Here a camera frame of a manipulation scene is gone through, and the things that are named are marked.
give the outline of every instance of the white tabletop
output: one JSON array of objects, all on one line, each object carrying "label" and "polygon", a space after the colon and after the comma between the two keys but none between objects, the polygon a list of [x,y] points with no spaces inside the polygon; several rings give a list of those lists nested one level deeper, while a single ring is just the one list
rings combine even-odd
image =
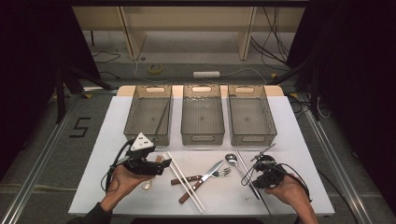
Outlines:
[{"label": "white tabletop", "polygon": [[[223,97],[222,100],[225,134],[221,146],[182,145],[180,133],[182,99],[176,97],[173,103],[170,144],[168,147],[157,147],[155,152],[148,155],[148,160],[155,161],[157,155],[169,151],[185,176],[201,175],[217,161],[223,160],[226,154],[235,154],[235,151],[239,150],[245,163],[250,167],[254,162],[250,160],[264,147],[231,146],[226,98]],[[105,196],[100,187],[100,181],[120,148],[127,141],[123,130],[131,102],[132,97],[113,97],[70,207],[70,214],[84,216]],[[334,213],[332,204],[318,176],[287,97],[270,96],[268,102],[276,124],[277,136],[274,140],[276,145],[266,154],[274,157],[278,163],[290,165],[302,176],[309,187],[313,200],[312,206],[318,216],[332,215]],[[227,166],[232,165],[225,162],[220,169]],[[292,173],[292,170],[287,167],[285,169]],[[166,168],[163,175],[153,179],[151,189],[143,190],[140,186],[137,187],[118,204],[113,214],[132,217],[260,217],[269,215],[262,201],[256,199],[251,189],[241,185],[242,176],[234,166],[227,177],[209,178],[196,191],[205,207],[202,213],[192,199],[188,199],[183,204],[178,202],[185,190],[181,185],[171,186],[170,180],[174,178],[176,176],[172,170]],[[263,189],[261,192],[272,215],[295,214],[289,205],[283,204],[272,195],[266,195]]]}]

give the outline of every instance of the metal frame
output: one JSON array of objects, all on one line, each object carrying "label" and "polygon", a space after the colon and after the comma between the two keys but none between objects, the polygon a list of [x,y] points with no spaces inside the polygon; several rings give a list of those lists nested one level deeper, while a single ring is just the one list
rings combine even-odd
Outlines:
[{"label": "metal frame", "polygon": [[70,115],[79,98],[80,95],[77,94],[72,95],[70,98],[69,104],[66,107],[64,118],[59,123],[55,124],[55,128],[53,129],[47,144],[44,146],[30,174],[27,176],[26,180],[21,186],[20,191],[9,206],[6,215],[3,217],[2,224],[17,223],[24,206],[27,204],[33,189],[35,188],[35,184],[37,183],[42,172],[44,171],[44,168],[46,167],[48,160],[50,159],[52,151],[56,148],[58,140],[64,131],[64,126],[69,121]]},{"label": "metal frame", "polygon": [[[303,94],[299,94],[299,97],[303,101],[308,101],[307,97]],[[305,114],[308,118],[309,123],[311,124],[312,130],[318,138],[318,141],[326,155],[327,160],[329,161],[330,166],[332,167],[332,171],[334,172],[337,181],[345,194],[346,200],[349,202],[352,211],[358,219],[359,223],[374,223],[370,218],[370,214],[368,213],[363,200],[353,186],[352,181],[343,166],[343,163],[341,163],[338,159],[338,156],[332,147],[332,143],[330,142],[325,131],[323,130],[320,121],[316,120],[310,111],[307,111]]]}]

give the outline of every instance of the power strip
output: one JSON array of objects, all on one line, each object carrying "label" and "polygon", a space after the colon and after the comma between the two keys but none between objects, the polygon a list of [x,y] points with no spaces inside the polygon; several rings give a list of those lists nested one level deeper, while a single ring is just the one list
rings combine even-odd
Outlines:
[{"label": "power strip", "polygon": [[204,78],[204,77],[220,77],[220,72],[213,71],[213,72],[194,72],[194,78]]}]

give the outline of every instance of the storage bin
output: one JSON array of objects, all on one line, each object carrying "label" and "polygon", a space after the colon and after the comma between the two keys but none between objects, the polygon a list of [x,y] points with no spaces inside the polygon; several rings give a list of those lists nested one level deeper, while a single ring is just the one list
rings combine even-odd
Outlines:
[{"label": "storage bin", "polygon": [[143,133],[154,145],[168,146],[172,114],[172,86],[136,86],[124,134]]},{"label": "storage bin", "polygon": [[183,145],[221,145],[224,118],[220,85],[184,85],[181,119]]},{"label": "storage bin", "polygon": [[264,86],[230,85],[227,102],[232,146],[272,144],[276,126]]}]

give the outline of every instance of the cutlery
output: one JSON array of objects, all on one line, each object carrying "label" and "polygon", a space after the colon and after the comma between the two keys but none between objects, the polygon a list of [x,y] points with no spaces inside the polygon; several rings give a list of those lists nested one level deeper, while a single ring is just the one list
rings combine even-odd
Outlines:
[{"label": "cutlery", "polygon": [[[224,160],[222,161],[218,161],[216,162],[216,164],[214,166],[212,166],[212,168],[210,168],[206,174],[204,174],[202,176],[202,178],[199,179],[198,182],[196,182],[191,188],[192,190],[196,191],[211,175],[213,175],[213,173],[215,173],[220,166],[224,163]],[[178,200],[180,203],[184,203],[187,201],[187,199],[190,198],[190,194],[188,192],[186,192],[183,196],[181,196],[181,198]]]}]

